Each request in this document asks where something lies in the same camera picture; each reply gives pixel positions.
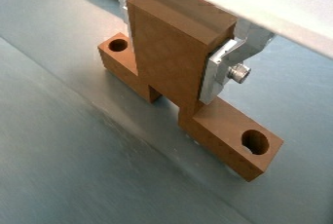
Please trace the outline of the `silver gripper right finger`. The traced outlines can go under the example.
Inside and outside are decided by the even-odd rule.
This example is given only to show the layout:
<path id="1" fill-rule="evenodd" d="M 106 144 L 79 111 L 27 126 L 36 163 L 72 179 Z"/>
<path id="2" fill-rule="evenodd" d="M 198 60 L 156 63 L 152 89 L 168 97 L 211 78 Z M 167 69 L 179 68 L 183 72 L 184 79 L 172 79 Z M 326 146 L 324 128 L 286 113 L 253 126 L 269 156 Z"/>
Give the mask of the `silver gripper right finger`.
<path id="1" fill-rule="evenodd" d="M 243 61 L 258 54 L 274 33 L 246 19 L 238 19 L 229 38 L 209 55 L 199 100 L 210 104 L 221 93 L 229 80 L 242 84 L 250 75 L 251 68 Z"/>

